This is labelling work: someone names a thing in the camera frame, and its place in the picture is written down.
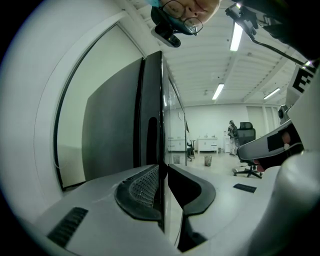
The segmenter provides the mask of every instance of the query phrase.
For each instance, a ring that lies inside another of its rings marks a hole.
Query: wall
[[[111,76],[142,57],[126,34],[115,26],[96,42],[77,68],[58,123],[57,152],[64,187],[85,181],[82,129],[88,98]]]
[[[146,54],[159,48],[146,46],[152,45],[147,25],[134,26],[139,21],[122,10],[123,4],[44,1],[24,22],[3,59],[1,189],[13,212],[31,223],[63,196],[54,164],[54,120],[62,90],[86,49],[121,19],[124,26],[130,24],[132,38],[144,38],[140,47]]]
[[[239,127],[240,122],[249,122],[248,112],[244,104],[220,104],[190,106],[185,109],[185,118],[190,131],[190,139],[197,140],[205,135],[215,135],[218,147],[223,148],[224,131],[228,133],[229,121]]]

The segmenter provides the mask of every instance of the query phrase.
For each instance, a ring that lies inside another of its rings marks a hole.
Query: eyeglasses
[[[196,17],[187,18],[184,21],[180,20],[180,18],[185,14],[186,8],[182,3],[178,1],[169,1],[162,7],[159,7],[159,9],[164,11],[171,18],[176,19],[175,23],[177,23],[178,25],[179,23],[183,24],[184,27],[194,35],[196,35],[204,27],[202,22]]]

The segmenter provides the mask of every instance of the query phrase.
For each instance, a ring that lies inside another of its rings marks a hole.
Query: black office chair
[[[186,149],[186,156],[190,159],[190,162],[192,162],[192,158],[196,158],[195,156],[195,148],[192,145],[192,142],[190,140],[190,144],[188,142],[186,143],[189,147]]]
[[[252,123],[250,122],[241,122],[240,128],[237,130],[237,139],[238,144],[240,146],[247,144],[249,142],[252,142],[256,139],[256,130],[254,129]],[[257,171],[255,170],[257,167],[257,164],[253,162],[253,160],[242,160],[240,157],[241,163],[247,163],[250,169],[245,168],[244,171],[237,171],[237,169],[233,168],[233,176],[237,176],[237,174],[247,174],[247,178],[251,175],[256,176],[259,179],[262,179],[262,173],[257,174]]]

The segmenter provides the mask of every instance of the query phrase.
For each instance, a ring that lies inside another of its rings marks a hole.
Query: ceiling
[[[145,0],[129,1],[151,30],[155,26],[150,17],[151,6]],[[197,36],[179,34],[179,48],[168,47],[156,39],[184,106],[285,103],[287,86],[296,64],[251,42],[244,32],[238,51],[230,51],[233,20],[226,15],[225,10],[232,4],[230,0],[223,0],[219,10]],[[302,62],[307,61],[294,49],[272,38],[263,28],[257,30],[255,39]],[[213,101],[219,83],[225,85],[218,99]],[[280,92],[267,100],[263,99],[276,88],[280,88]]]

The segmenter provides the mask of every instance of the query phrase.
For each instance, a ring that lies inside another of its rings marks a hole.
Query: white floor
[[[180,156],[180,163],[185,163],[185,157],[183,153],[172,153],[173,156]],[[211,166],[205,166],[205,156],[212,156]],[[244,171],[245,162],[240,162],[237,156],[229,155],[229,153],[216,154],[215,152],[200,153],[200,155],[195,152],[195,158],[191,157],[192,161],[187,161],[187,166],[196,168],[198,170],[210,170],[215,174],[230,175],[233,176],[233,168],[238,171]],[[239,177],[247,177],[247,174],[237,174]],[[251,175],[250,178],[258,179],[257,177]]]

